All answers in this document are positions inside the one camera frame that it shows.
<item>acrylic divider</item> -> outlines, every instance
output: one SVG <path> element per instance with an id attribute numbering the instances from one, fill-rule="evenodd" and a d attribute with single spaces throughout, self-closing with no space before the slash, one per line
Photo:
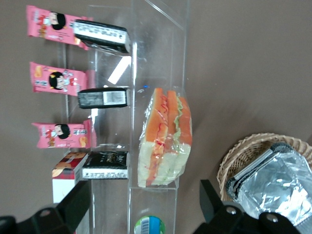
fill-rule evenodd
<path id="1" fill-rule="evenodd" d="M 168 186 L 138 187 L 139 136 L 153 91 L 184 89 L 189 0 L 133 0 L 132 157 L 128 233 L 146 215 L 159 217 L 166 234 L 175 233 L 179 179 Z"/>
<path id="2" fill-rule="evenodd" d="M 97 22 L 130 29 L 130 13 L 131 9 L 127 7 L 89 6 L 87 15 Z M 97 135 L 96 147 L 92 150 L 130 151 L 131 55 L 92 48 L 88 56 L 89 73 L 93 76 L 95 87 L 125 87 L 129 90 L 127 107 L 91 110 L 90 118 Z M 93 179 L 91 183 L 91 233 L 127 233 L 128 180 Z"/>
<path id="3" fill-rule="evenodd" d="M 68 52 L 72 48 L 71 45 L 66 45 L 65 43 L 58 43 L 57 45 L 57 57 L 58 57 L 58 67 L 59 68 L 69 68 L 67 59 L 68 59 Z M 77 97 L 73 97 L 70 95 L 63 95 L 61 99 L 61 113 L 60 113 L 60 120 L 61 123 L 79 123 L 83 122 L 88 118 L 88 112 L 84 111 L 83 113 L 76 113 L 78 108 L 78 99 Z M 64 149 L 64 156 L 71 151 L 71 152 L 79 152 L 84 151 L 87 152 L 90 149 L 78 149 L 78 148 L 71 148 L 71 149 Z M 88 210 L 85 216 L 82 218 L 81 222 L 79 223 L 78 227 L 76 228 L 76 234 L 89 234 L 90 233 L 90 210 Z"/>

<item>red and white box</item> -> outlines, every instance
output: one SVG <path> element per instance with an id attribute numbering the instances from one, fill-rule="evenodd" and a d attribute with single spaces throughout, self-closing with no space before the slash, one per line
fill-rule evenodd
<path id="1" fill-rule="evenodd" d="M 60 203 L 82 179 L 87 153 L 68 153 L 52 170 L 53 203 Z"/>

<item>pink snack package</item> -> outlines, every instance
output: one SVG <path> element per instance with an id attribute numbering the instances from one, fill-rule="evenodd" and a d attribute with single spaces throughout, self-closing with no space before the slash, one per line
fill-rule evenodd
<path id="1" fill-rule="evenodd" d="M 90 148 L 91 120 L 83 124 L 32 123 L 39 131 L 38 148 Z"/>
<path id="2" fill-rule="evenodd" d="M 73 29 L 75 20 L 87 20 L 87 17 L 64 15 L 31 5 L 26 7 L 26 14 L 28 36 L 78 45 L 88 50 L 88 47 L 75 37 Z"/>
<path id="3" fill-rule="evenodd" d="M 87 75 L 81 71 L 49 67 L 30 62 L 33 92 L 50 92 L 78 96 L 87 89 Z"/>

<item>wicker basket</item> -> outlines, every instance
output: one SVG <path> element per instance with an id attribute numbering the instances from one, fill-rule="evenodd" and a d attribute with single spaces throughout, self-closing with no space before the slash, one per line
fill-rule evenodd
<path id="1" fill-rule="evenodd" d="M 217 180 L 220 186 L 221 200 L 231 201 L 226 193 L 227 180 L 253 162 L 258 156 L 276 142 L 286 142 L 303 155 L 312 169 L 312 147 L 307 143 L 290 136 L 282 136 L 274 133 L 261 133 L 251 135 L 240 140 L 223 158 L 220 165 Z"/>

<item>black metal bracket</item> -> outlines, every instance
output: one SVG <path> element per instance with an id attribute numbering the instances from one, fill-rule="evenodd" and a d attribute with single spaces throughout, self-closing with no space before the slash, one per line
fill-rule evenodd
<path id="1" fill-rule="evenodd" d="M 90 206 L 90 182 L 79 182 L 56 206 L 36 212 L 16 223 L 12 216 L 0 217 L 0 234 L 72 234 Z"/>
<path id="2" fill-rule="evenodd" d="M 280 214 L 265 212 L 255 219 L 236 206 L 223 205 L 208 180 L 201 180 L 199 192 L 206 223 L 201 224 L 194 234 L 300 234 Z"/>

